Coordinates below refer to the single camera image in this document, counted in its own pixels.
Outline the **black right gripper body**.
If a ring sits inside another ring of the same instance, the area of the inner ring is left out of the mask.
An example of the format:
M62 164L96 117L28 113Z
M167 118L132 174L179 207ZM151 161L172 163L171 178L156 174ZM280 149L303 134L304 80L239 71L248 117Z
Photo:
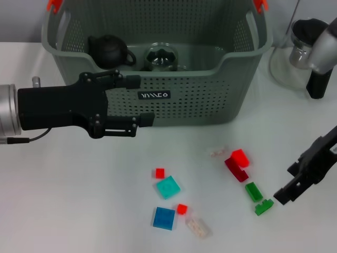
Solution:
M336 163L336 127L318 137L300 156L300 171L313 184L318 184Z

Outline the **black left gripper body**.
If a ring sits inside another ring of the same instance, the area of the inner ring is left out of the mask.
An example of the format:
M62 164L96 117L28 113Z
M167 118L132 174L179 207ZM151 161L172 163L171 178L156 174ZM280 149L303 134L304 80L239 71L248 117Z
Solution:
M105 135L106 86L84 77L67 86L26 88L17 91L18 116L23 130L76 126L93 139Z

